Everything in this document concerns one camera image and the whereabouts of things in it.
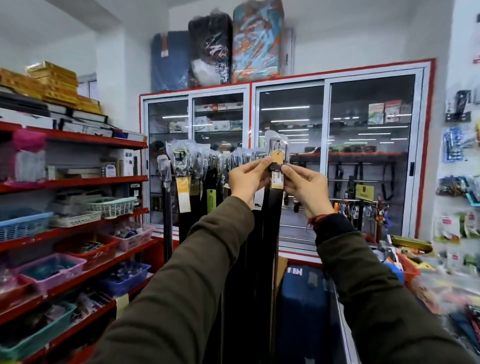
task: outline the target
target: black cuff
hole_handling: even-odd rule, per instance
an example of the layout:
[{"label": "black cuff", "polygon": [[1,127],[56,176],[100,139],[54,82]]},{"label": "black cuff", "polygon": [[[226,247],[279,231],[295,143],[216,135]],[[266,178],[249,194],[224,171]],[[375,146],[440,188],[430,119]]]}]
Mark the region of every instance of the black cuff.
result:
[{"label": "black cuff", "polygon": [[326,240],[352,231],[356,231],[356,229],[345,216],[342,214],[328,215],[320,219],[317,223],[315,229],[317,239],[315,239],[315,243],[319,246]]}]

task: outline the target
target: teal basket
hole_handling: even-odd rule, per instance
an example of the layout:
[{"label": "teal basket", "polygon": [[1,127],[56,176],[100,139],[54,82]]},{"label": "teal basket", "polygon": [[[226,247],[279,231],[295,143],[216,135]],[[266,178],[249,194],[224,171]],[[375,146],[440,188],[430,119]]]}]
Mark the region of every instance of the teal basket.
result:
[{"label": "teal basket", "polygon": [[35,354],[57,336],[60,336],[70,326],[72,313],[76,306],[68,302],[61,302],[59,305],[65,307],[67,312],[58,320],[53,321],[32,336],[22,340],[12,348],[5,348],[0,345],[0,361],[12,360],[22,361]]}]

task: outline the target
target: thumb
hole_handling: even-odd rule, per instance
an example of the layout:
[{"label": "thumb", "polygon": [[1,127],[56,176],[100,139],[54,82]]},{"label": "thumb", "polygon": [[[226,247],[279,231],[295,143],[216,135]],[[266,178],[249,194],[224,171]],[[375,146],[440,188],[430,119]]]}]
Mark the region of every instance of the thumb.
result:
[{"label": "thumb", "polygon": [[282,165],[282,172],[297,186],[303,182],[303,178],[286,164]]},{"label": "thumb", "polygon": [[255,174],[261,176],[264,170],[268,168],[270,163],[272,163],[272,157],[263,158],[253,171],[255,172]]}]

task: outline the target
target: light blue basket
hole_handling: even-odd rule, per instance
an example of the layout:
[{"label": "light blue basket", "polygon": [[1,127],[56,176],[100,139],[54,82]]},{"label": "light blue basket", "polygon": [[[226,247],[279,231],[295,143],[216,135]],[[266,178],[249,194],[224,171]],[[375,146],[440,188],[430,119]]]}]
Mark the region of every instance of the light blue basket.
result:
[{"label": "light blue basket", "polygon": [[47,229],[53,212],[31,208],[4,209],[0,212],[0,242],[32,236]]},{"label": "light blue basket", "polygon": [[68,302],[61,302],[59,305],[65,307],[66,312],[58,320],[48,324],[32,336],[23,339],[13,348],[5,348],[0,345],[0,360],[22,361],[67,331],[76,306]]}]

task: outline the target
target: jacket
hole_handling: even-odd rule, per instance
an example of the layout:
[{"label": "jacket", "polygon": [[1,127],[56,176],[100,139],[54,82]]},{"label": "jacket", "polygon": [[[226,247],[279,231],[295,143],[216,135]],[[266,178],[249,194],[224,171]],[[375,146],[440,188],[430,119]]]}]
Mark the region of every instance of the jacket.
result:
[{"label": "jacket", "polygon": [[[228,271],[253,227],[249,207],[232,196],[203,216],[110,325],[90,363],[201,363]],[[363,364],[475,363],[346,218],[329,215],[315,232]]]}]

